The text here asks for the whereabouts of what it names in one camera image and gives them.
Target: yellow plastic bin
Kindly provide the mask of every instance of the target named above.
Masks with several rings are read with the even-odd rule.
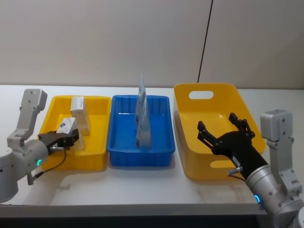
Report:
[[[47,111],[40,133],[56,131],[63,118],[71,117],[73,96],[55,96]],[[66,160],[57,169],[61,170],[101,170],[107,162],[106,141],[110,119],[111,98],[85,96],[86,108],[91,122],[90,135],[84,135],[85,149],[75,151],[72,147],[66,152]],[[54,152],[42,165],[46,170],[59,164],[64,158],[62,152]]]
[[[213,96],[210,99],[191,99],[189,94],[192,91],[211,91]],[[174,87],[174,129],[181,162],[188,178],[228,179],[228,170],[235,166],[227,157],[214,155],[197,139],[197,126],[202,120],[215,137],[236,131],[236,126],[228,120],[232,112],[240,119],[247,119],[251,130],[256,134],[252,144],[259,153],[262,153],[266,144],[241,95],[233,85],[195,83],[179,84]]]

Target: blue plastic bin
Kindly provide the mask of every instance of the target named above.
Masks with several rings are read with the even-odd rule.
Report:
[[[136,95],[112,98],[107,150],[113,166],[169,166],[175,151],[170,103],[166,96],[147,96],[151,148],[135,146]]]

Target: plastic container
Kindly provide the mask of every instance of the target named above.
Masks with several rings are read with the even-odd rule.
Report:
[[[64,117],[71,117],[71,100],[73,96],[53,97],[40,133],[56,131]],[[66,160],[57,169],[61,170],[101,170],[106,165],[106,140],[109,127],[111,98],[85,96],[86,108],[91,123],[90,135],[84,135],[85,149],[75,151],[72,147],[66,152]],[[51,154],[42,165],[49,169],[59,164],[64,158],[62,152]]]
[[[107,150],[113,166],[169,166],[175,151],[170,103],[166,96],[147,96],[151,148],[136,148],[134,129],[136,95],[116,95],[112,110]]]
[[[213,95],[209,99],[191,99],[193,91],[205,91]],[[246,118],[256,134],[252,143],[262,153],[266,144],[249,110],[237,89],[230,84],[179,84],[174,87],[174,129],[185,174],[194,180],[232,179],[227,172],[235,168],[223,155],[214,155],[198,137],[198,122],[203,121],[207,130],[215,137],[237,128],[228,117],[234,112],[238,118]]]

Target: cable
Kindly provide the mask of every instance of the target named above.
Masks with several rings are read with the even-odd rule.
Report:
[[[204,40],[203,53],[201,54],[198,82],[200,82],[200,80],[199,80],[200,79],[200,70],[201,70],[201,65],[203,63],[203,58],[204,58],[204,53],[205,53],[206,40],[207,40],[207,35],[208,35],[208,30],[209,30],[209,23],[210,23],[210,18],[211,18],[212,6],[213,6],[213,0],[211,1],[210,11],[209,11],[209,17],[208,17],[208,23],[207,23],[207,29],[206,29],[206,35],[205,35],[205,40]]]
[[[241,178],[241,177],[237,177],[237,176],[234,176],[234,175],[230,175],[229,177],[234,177],[234,178],[237,178],[237,179],[239,179],[239,180],[241,180],[241,181],[243,181],[243,182],[246,182],[243,178]]]
[[[38,179],[42,174],[46,173],[46,172],[49,172],[55,168],[57,168],[58,166],[62,165],[62,163],[66,160],[67,158],[67,151],[65,150],[65,157],[63,158],[63,160],[61,161],[61,163],[59,163],[58,165],[54,166],[53,168],[50,168],[48,170],[45,170],[45,171],[41,171],[40,173],[37,173],[35,176],[34,176],[34,180]]]

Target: plastic bag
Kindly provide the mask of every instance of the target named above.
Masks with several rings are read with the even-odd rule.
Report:
[[[143,112],[143,103],[145,98],[146,98],[146,88],[144,87],[143,76],[141,75],[141,82],[138,88],[138,96],[137,96],[136,111],[135,111],[135,130],[138,129],[138,124],[140,122],[140,118]]]
[[[86,109],[86,100],[83,96],[72,97],[71,115],[76,118],[77,128],[82,135],[90,134],[90,118]]]
[[[151,146],[151,127],[147,97],[145,97],[143,102],[142,115],[138,124],[135,142],[136,147]]]

